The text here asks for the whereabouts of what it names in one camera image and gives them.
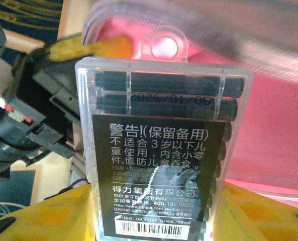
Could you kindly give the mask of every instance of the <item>black cable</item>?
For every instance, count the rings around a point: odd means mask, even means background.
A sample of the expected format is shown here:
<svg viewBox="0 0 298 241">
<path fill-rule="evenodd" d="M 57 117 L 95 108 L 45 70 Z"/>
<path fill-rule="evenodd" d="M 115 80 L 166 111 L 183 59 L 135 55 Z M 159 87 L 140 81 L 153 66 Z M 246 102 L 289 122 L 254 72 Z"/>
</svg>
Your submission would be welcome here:
<svg viewBox="0 0 298 241">
<path fill-rule="evenodd" d="M 30 163 L 30 159 L 29 159 L 29 157 L 26 157 L 26 156 L 22 156 L 22 157 L 20 158 L 20 160 L 24 161 L 27 165 Z"/>
<path fill-rule="evenodd" d="M 38 156 L 30 159 L 29 165 L 34 164 L 34 163 L 42 160 L 43 158 L 47 157 L 50 153 L 51 153 L 51 151 L 49 151 L 49 150 L 43 151 L 43 153 L 41 153 Z"/>
<path fill-rule="evenodd" d="M 80 183 L 80 182 L 86 182 L 87 184 L 89 184 L 88 180 L 86 178 L 80 178 L 80 179 L 77 179 L 76 181 L 74 181 L 72 184 L 70 184 L 67 188 L 73 188 L 77 183 Z"/>
</svg>

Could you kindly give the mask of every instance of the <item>barcode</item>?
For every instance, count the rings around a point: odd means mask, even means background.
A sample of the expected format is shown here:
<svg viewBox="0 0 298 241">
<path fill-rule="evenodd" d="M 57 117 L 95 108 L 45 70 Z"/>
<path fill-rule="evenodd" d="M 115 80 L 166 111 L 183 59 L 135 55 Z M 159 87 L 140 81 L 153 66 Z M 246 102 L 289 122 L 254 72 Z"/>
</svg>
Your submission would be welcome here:
<svg viewBox="0 0 298 241">
<path fill-rule="evenodd" d="M 116 234 L 187 240 L 189 225 L 115 220 Z"/>
</svg>

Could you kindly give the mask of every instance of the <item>yellow foam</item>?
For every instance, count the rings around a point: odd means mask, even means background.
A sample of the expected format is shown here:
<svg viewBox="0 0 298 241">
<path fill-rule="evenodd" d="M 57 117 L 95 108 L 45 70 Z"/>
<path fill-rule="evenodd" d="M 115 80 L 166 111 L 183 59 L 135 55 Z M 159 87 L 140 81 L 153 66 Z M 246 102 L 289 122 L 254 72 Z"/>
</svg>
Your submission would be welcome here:
<svg viewBox="0 0 298 241">
<path fill-rule="evenodd" d="M 41 203 L 12 212 L 16 221 L 0 241 L 95 240 L 90 185 L 74 188 Z"/>
<path fill-rule="evenodd" d="M 215 241 L 298 241 L 298 209 L 226 183 Z"/>
<path fill-rule="evenodd" d="M 126 36 L 119 36 L 82 46 L 81 35 L 79 35 L 53 44 L 49 49 L 49 59 L 53 62 L 61 62 L 90 55 L 110 58 L 131 58 L 132 53 L 132 40 Z"/>
</svg>

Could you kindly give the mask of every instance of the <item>black label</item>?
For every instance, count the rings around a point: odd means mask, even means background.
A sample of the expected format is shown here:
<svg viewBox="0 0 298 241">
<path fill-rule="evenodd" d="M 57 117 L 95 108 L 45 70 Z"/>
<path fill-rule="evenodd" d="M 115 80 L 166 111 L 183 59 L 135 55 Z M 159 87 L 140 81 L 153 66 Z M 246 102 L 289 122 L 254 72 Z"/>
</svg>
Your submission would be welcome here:
<svg viewBox="0 0 298 241">
<path fill-rule="evenodd" d="M 93 115 L 105 236 L 198 240 L 224 127 Z"/>
</svg>

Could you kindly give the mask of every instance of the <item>clear plastic box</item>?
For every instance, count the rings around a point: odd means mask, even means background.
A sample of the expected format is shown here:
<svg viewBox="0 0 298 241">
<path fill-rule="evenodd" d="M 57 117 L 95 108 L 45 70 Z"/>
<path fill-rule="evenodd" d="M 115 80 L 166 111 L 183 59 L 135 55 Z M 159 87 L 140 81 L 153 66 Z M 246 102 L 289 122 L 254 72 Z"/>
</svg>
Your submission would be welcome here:
<svg viewBox="0 0 298 241">
<path fill-rule="evenodd" d="M 75 70 L 97 240 L 203 240 L 252 73 L 91 57 Z"/>
</svg>

